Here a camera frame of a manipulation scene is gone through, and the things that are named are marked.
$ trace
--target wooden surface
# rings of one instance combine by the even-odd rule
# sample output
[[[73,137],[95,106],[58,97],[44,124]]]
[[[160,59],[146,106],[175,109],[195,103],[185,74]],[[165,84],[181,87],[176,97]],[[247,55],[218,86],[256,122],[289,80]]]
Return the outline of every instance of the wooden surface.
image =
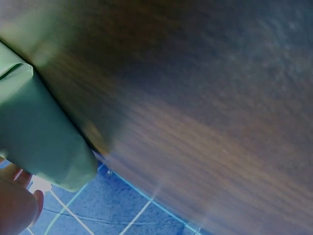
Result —
[[[312,25],[309,0],[0,0],[105,163],[216,235],[313,234]]]

